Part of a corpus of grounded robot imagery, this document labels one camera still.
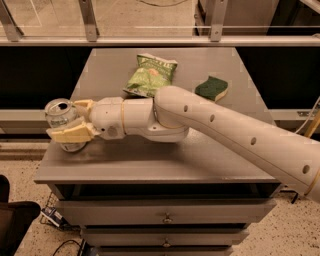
silver can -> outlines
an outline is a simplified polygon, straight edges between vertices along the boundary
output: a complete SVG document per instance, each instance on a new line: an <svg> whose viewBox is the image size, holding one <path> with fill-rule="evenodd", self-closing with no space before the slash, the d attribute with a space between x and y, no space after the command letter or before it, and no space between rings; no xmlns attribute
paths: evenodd
<svg viewBox="0 0 320 256"><path fill-rule="evenodd" d="M45 107L45 116L51 128L66 126L79 117L76 107L67 99L50 101ZM67 152L76 152L82 149L86 145L86 142L60 143L60 145Z"/></svg>

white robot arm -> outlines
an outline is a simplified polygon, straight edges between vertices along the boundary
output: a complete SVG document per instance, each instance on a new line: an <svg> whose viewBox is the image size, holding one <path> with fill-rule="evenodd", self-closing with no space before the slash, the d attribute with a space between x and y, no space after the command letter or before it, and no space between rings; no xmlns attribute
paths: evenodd
<svg viewBox="0 0 320 256"><path fill-rule="evenodd" d="M221 107L182 88L162 87L154 100L105 98L93 105L87 119L104 139L135 134L153 141L177 142L191 127L320 203L319 142Z"/></svg>

chair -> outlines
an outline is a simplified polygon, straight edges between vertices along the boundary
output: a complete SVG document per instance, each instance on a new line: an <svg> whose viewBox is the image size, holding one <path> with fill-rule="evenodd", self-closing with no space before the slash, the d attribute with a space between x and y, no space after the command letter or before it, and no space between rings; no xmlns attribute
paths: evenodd
<svg viewBox="0 0 320 256"><path fill-rule="evenodd" d="M8 202L10 184L0 175L0 256L12 256L32 221L40 214L35 202Z"/></svg>

green chip bag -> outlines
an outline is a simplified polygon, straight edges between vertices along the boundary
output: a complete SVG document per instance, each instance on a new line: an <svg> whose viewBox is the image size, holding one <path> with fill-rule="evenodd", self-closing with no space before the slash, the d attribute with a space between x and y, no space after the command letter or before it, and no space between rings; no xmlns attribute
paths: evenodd
<svg viewBox="0 0 320 256"><path fill-rule="evenodd" d="M154 97L157 89L171 85L178 63L150 54L137 56L139 68L128 81L124 91L143 97Z"/></svg>

drawer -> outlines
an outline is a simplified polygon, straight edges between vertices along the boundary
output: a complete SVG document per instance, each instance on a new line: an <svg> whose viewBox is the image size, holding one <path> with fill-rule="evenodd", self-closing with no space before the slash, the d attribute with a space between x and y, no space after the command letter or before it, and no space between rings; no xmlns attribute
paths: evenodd
<svg viewBox="0 0 320 256"><path fill-rule="evenodd" d="M233 252L229 247L180 247L180 248L99 248L99 256L229 256Z"/></svg>
<svg viewBox="0 0 320 256"><path fill-rule="evenodd" d="M71 225L146 225L259 222L273 199L60 201Z"/></svg>
<svg viewBox="0 0 320 256"><path fill-rule="evenodd" d="M246 230L212 228L103 228L83 229L90 246L231 246L241 243Z"/></svg>

